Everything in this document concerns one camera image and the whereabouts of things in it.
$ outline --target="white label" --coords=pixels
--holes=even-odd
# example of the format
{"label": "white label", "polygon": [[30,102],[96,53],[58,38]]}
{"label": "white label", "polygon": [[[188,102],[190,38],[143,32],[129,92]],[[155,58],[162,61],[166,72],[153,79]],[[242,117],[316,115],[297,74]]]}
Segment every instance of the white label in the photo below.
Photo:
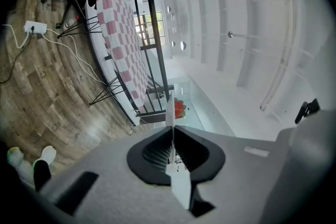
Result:
{"label": "white label", "polygon": [[269,154],[269,151],[260,150],[258,148],[250,146],[245,147],[244,151],[264,158],[266,158]]}

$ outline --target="red object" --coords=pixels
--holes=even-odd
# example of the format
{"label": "red object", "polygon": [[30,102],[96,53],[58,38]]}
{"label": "red object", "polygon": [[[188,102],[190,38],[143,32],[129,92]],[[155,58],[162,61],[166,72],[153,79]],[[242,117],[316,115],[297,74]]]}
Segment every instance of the red object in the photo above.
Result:
{"label": "red object", "polygon": [[177,119],[181,116],[182,112],[184,111],[183,103],[181,101],[174,101],[175,103],[175,118]]}

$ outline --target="wooden floor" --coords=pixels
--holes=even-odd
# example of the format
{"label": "wooden floor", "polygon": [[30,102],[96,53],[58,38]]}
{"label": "wooden floor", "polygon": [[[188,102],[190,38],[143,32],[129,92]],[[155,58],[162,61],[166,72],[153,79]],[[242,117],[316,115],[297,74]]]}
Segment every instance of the wooden floor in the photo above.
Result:
{"label": "wooden floor", "polygon": [[[12,25],[21,44],[26,36],[26,20],[46,23],[55,30],[64,8],[65,2],[59,0],[48,0],[44,5],[40,0],[17,0],[7,23]],[[68,18],[74,16],[71,11]],[[46,37],[75,50],[69,37],[57,40],[51,32]],[[86,36],[73,37],[79,56],[100,76]],[[0,37],[1,81],[7,78],[18,52],[10,29],[4,28]],[[89,105],[102,86],[83,72],[67,48],[34,34],[17,60],[11,80],[0,86],[0,139],[8,146],[20,147],[30,162],[40,156],[45,146],[52,145],[57,156],[50,169],[52,174],[60,172],[98,145],[130,133],[131,123],[113,99]],[[132,135],[151,128],[138,126]]]}

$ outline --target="white sneaker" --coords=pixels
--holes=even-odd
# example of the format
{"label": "white sneaker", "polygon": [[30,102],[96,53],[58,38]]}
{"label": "white sneaker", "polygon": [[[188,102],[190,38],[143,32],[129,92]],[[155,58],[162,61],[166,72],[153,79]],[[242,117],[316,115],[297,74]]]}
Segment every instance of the white sneaker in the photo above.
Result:
{"label": "white sneaker", "polygon": [[42,159],[48,165],[50,165],[54,161],[55,158],[56,158],[56,149],[54,149],[52,146],[46,146],[42,150],[41,158],[39,158],[36,161],[34,161],[34,163],[36,163],[37,161],[39,161],[40,159]]}
{"label": "white sneaker", "polygon": [[11,147],[7,151],[7,163],[12,165],[15,169],[18,169],[23,161],[23,153],[17,147]]}

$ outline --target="pink and white checkered tablecloth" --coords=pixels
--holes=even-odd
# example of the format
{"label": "pink and white checkered tablecloth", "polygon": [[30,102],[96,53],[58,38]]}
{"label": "pink and white checkered tablecloth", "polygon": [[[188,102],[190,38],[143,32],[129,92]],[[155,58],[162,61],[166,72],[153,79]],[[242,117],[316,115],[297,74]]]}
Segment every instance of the pink and white checkered tablecloth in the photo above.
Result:
{"label": "pink and white checkered tablecloth", "polygon": [[141,39],[135,29],[133,10],[124,0],[97,0],[97,17],[106,49],[140,109],[145,100],[148,77],[141,57]]}

